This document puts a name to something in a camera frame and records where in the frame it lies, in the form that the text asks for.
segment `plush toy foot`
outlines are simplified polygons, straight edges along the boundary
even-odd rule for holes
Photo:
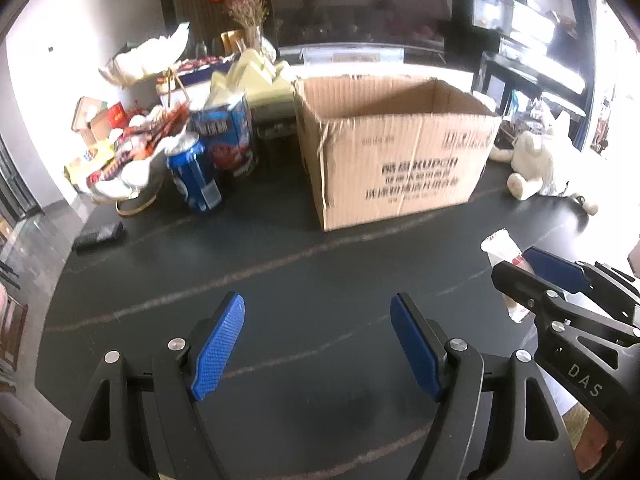
[[[489,152],[489,158],[494,162],[511,162],[512,157],[513,150],[501,150],[495,146],[492,146]]]
[[[507,179],[507,187],[518,200],[526,200],[542,189],[542,179],[532,178],[531,180],[526,180],[519,173],[511,173]]]
[[[595,214],[597,214],[598,210],[600,209],[598,207],[598,204],[596,204],[595,202],[589,202],[587,199],[585,199],[585,197],[583,197],[580,194],[573,194],[572,198],[575,198],[578,203],[582,206],[582,209],[584,209],[588,215],[590,216],[594,216]]]

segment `can top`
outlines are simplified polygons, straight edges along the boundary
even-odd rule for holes
[[[180,155],[181,153],[184,153],[190,148],[192,148],[196,144],[196,142],[198,142],[198,140],[200,139],[200,137],[196,132],[185,132],[180,136],[178,136],[177,138],[178,138],[177,144],[172,148],[168,148],[164,152],[166,156]]]

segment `open cardboard box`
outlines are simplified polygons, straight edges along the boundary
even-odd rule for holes
[[[300,149],[325,231],[466,202],[501,118],[432,78],[296,83]]]

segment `gray tile floor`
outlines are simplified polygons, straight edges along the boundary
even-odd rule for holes
[[[17,371],[1,371],[2,378],[15,385],[15,395],[0,394],[0,412],[17,424],[20,434],[9,425],[3,427],[16,438],[25,462],[45,480],[55,478],[70,421],[34,385],[38,349],[49,303],[71,244],[93,208],[83,200],[77,200],[73,207],[55,204],[18,224],[0,254],[0,259],[20,275],[21,290],[9,285],[8,293],[29,306]]]

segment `can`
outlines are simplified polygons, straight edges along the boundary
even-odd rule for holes
[[[198,134],[188,132],[166,152],[166,165],[174,183],[192,211],[207,212],[222,202],[216,170]]]
[[[234,177],[254,170],[254,132],[243,92],[230,95],[220,105],[192,112],[191,125],[206,144],[217,170],[228,171]]]

